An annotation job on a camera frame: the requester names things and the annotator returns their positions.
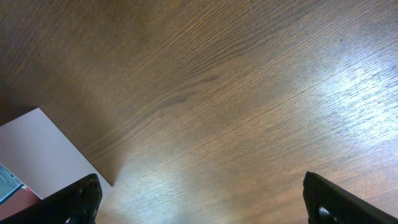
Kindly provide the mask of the green white soap box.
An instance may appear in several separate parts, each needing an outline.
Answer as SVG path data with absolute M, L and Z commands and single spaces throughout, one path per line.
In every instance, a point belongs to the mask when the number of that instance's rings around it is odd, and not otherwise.
M 1 204 L 13 196 L 19 189 L 24 186 L 14 174 L 12 174 L 3 165 L 0 168 L 0 195 Z

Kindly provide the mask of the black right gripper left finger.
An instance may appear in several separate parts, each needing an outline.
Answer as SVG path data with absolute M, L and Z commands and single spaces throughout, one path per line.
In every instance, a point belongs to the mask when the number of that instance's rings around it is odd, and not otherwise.
M 1 220 L 1 224 L 95 224 L 102 196 L 98 176 L 89 174 Z

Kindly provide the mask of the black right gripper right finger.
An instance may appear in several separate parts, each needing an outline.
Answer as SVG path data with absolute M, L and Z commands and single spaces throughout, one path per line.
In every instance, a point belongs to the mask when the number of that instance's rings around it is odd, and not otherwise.
M 397 218 L 314 172 L 305 174 L 303 198 L 309 224 L 397 224 Z

